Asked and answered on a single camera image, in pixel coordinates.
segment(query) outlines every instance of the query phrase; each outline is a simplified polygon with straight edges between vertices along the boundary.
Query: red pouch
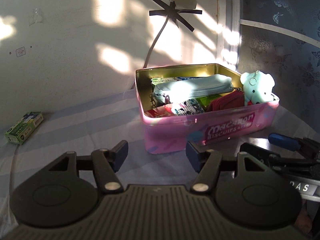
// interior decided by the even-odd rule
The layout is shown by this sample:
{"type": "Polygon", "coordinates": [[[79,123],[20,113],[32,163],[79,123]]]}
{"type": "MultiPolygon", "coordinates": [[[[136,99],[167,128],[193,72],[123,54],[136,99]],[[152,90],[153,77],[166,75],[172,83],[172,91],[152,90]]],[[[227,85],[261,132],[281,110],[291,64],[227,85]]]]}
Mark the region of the red pouch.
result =
{"type": "Polygon", "coordinates": [[[208,106],[207,112],[226,110],[241,106],[244,106],[244,93],[235,90],[230,94],[213,100],[208,106]]]}

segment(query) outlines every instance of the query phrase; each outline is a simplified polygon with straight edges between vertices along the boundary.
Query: pink tin box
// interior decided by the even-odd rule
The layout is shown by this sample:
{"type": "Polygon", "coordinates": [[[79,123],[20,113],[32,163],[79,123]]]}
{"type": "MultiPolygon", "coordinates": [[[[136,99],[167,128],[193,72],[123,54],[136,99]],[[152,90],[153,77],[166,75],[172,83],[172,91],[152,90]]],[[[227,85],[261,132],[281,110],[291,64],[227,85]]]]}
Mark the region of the pink tin box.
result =
{"type": "Polygon", "coordinates": [[[184,150],[187,141],[205,145],[262,130],[272,124],[279,98],[262,104],[189,116],[150,118],[144,114],[152,109],[149,94],[151,79],[158,77],[205,77],[222,74],[232,78],[234,87],[243,88],[240,74],[219,64],[176,65],[145,68],[136,71],[135,84],[140,115],[144,124],[145,147],[149,153],[160,154],[184,150]]]}

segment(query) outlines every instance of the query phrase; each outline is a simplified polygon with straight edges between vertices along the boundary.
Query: keychain ring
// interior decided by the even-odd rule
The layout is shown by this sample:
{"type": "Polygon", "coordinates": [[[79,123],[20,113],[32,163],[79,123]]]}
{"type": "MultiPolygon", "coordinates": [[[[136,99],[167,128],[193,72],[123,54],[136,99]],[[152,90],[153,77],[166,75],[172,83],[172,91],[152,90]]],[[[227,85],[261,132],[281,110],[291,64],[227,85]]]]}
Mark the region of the keychain ring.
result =
{"type": "Polygon", "coordinates": [[[255,78],[250,78],[249,79],[249,84],[254,86],[257,83],[257,80],[255,78]]]}

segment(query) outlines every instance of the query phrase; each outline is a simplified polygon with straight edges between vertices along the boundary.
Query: green packet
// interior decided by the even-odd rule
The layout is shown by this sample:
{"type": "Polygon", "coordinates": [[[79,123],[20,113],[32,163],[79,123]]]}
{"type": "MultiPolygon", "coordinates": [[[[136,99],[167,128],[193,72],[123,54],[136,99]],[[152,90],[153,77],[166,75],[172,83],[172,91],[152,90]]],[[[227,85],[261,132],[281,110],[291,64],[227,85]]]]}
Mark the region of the green packet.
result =
{"type": "Polygon", "coordinates": [[[221,95],[210,95],[206,97],[196,98],[203,109],[207,109],[212,100],[222,97],[221,95]]]}
{"type": "Polygon", "coordinates": [[[41,112],[28,112],[7,130],[5,136],[11,143],[23,144],[43,120],[41,112]]]}

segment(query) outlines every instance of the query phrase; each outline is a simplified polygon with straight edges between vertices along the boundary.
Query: barcode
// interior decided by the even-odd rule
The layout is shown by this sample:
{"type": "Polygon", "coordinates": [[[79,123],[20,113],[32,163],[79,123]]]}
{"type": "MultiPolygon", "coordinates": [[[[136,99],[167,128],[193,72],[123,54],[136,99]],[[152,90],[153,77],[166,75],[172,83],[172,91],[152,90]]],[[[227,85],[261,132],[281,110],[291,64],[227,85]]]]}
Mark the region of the barcode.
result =
{"type": "Polygon", "coordinates": [[[37,120],[35,120],[35,126],[39,124],[39,122],[42,120],[42,115],[40,115],[37,120]]]}

